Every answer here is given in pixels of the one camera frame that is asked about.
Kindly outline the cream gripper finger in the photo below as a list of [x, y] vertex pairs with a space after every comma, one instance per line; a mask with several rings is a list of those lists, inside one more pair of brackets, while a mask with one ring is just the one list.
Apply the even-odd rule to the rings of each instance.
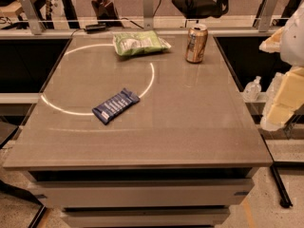
[[259, 49], [268, 53], [280, 52], [280, 41], [283, 30], [284, 28], [278, 29], [272, 36], [260, 44]]
[[274, 98], [267, 97], [260, 126], [267, 131], [277, 131], [304, 105], [304, 67], [293, 66], [283, 74]]

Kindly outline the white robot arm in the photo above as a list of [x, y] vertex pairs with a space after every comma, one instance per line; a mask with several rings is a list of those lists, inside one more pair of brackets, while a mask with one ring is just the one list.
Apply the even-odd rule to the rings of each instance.
[[278, 52], [280, 59], [291, 66], [288, 72], [277, 73], [266, 90], [260, 126], [277, 131], [304, 105], [304, 4], [259, 48]]

